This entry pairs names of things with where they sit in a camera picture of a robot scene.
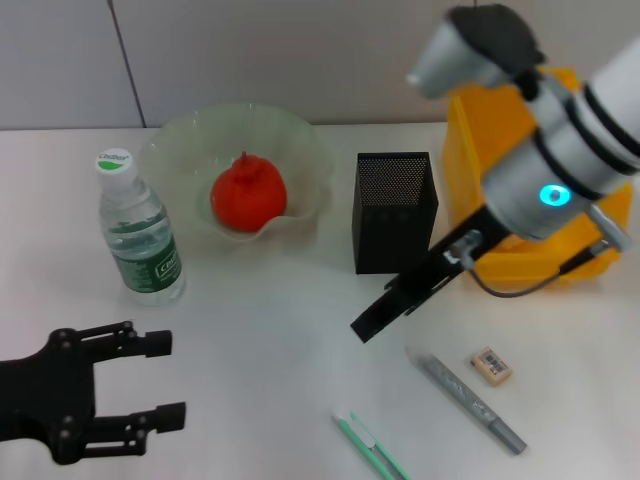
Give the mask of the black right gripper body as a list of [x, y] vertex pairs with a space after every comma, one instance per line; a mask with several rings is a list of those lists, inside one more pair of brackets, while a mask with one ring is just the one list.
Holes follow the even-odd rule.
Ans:
[[383, 295], [383, 315], [409, 314], [495, 248], [508, 230], [483, 205], [429, 249], [416, 267], [398, 274]]

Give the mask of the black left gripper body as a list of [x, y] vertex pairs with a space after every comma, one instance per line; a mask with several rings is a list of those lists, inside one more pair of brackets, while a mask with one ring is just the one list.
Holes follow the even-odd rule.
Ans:
[[84, 330], [52, 332], [36, 353], [1, 363], [1, 440], [36, 440], [59, 465], [83, 458], [82, 435], [95, 415], [93, 363]]

